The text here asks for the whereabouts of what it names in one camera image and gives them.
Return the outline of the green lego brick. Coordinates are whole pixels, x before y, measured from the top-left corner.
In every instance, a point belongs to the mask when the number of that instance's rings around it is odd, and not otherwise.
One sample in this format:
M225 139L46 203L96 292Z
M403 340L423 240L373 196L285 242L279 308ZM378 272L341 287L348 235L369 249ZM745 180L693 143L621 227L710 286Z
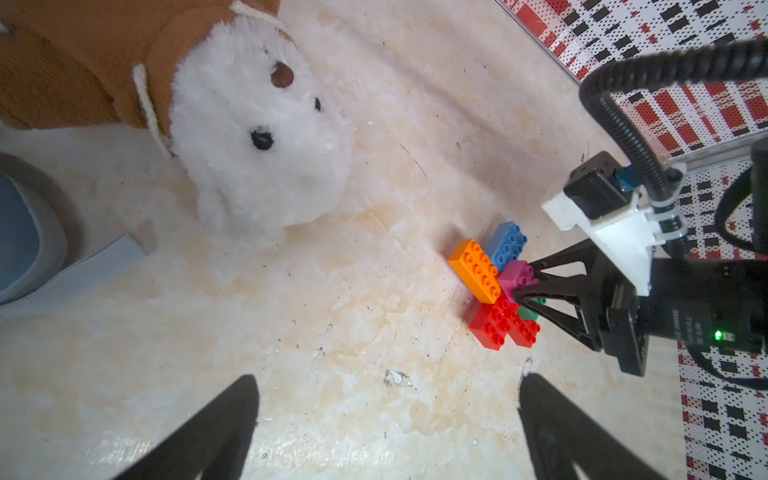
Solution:
M546 304L546 299L544 298L535 298L534 300L540 304ZM521 319L528 321L537 321L539 317L537 312L532 311L524 306L519 306L517 314Z

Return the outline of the pink small lego brick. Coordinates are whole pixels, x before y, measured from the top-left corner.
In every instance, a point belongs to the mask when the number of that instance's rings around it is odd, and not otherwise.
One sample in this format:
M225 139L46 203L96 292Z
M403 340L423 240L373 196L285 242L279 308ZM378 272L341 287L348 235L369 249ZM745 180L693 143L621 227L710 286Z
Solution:
M535 285L538 280L535 277L534 269L525 261L512 260L497 279L506 298L515 303L513 292L524 286Z

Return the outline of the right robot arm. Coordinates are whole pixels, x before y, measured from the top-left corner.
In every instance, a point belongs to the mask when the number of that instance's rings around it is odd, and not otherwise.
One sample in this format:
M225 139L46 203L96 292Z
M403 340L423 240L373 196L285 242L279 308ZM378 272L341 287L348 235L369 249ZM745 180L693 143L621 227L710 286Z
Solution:
M512 296L595 352L642 376L651 338L678 341L696 366L712 347L767 346L767 141L727 183L711 229L734 256L693 257L682 213L683 153L721 144L767 116L754 82L767 42L750 39L612 61L589 73L579 99L628 159L601 152L543 202L563 231L585 239L536 260Z

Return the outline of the orange lego brick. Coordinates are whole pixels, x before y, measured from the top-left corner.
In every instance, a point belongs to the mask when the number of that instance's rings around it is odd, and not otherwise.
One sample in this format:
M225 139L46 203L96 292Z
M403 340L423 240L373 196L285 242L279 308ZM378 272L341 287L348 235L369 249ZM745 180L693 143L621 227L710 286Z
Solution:
M462 241L448 263L481 303L494 304L501 296L500 272L476 240Z

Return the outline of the red lego brick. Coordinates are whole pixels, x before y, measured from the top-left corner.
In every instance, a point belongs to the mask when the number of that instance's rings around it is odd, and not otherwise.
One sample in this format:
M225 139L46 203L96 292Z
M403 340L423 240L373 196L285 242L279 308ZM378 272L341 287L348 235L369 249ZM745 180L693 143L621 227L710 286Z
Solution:
M531 348L536 343L540 331L541 327L536 321L515 315L511 320L508 335L517 346Z
M506 342L507 335L519 320L519 306L499 298L494 304L481 304L469 326L480 344L486 349L498 351Z

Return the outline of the light blue case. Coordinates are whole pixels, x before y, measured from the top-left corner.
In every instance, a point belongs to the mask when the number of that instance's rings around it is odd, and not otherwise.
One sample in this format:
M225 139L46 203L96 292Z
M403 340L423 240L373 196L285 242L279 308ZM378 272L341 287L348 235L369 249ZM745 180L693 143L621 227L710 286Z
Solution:
M131 234L70 265L67 195L41 170L1 155L1 318L47 315L147 257Z

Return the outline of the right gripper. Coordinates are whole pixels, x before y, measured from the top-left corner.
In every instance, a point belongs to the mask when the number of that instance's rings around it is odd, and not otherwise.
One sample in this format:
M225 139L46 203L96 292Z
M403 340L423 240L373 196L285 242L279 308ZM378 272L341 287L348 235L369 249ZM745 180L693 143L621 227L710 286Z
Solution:
M631 282L585 239L530 264L538 283L512 293L592 351L615 358L622 372L643 376L653 337L675 340L696 364L713 371L712 347L759 354L767 345L767 264L761 260L655 259L650 287ZM581 264L561 277L556 267Z

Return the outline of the blue lego brick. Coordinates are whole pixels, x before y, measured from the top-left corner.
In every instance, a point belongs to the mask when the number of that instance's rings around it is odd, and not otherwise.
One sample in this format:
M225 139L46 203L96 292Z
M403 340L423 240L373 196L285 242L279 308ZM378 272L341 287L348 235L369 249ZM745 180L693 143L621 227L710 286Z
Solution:
M511 261L517 261L527 243L527 236L514 221L502 223L485 247L493 265L502 272Z

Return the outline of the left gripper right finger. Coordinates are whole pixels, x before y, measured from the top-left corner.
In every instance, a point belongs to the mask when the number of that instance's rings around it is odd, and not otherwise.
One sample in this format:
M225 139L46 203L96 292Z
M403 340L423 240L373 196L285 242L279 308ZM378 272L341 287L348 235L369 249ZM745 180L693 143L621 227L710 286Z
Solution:
M518 412L538 479L660 477L539 374L521 380Z

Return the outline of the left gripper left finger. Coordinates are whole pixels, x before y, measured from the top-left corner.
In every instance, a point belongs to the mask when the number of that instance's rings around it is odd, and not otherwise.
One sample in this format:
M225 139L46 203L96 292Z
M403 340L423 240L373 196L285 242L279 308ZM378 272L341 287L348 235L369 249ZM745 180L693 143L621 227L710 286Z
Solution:
M243 375L119 479L239 479L257 425L259 390Z

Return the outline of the white teddy bear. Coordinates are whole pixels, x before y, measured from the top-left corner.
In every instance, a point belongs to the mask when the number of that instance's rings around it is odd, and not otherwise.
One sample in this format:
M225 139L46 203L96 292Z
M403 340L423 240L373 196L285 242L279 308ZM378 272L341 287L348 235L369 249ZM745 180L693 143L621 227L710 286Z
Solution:
M5 1L1 121L124 124L180 160L200 218L280 236L333 210L352 168L338 110L276 1Z

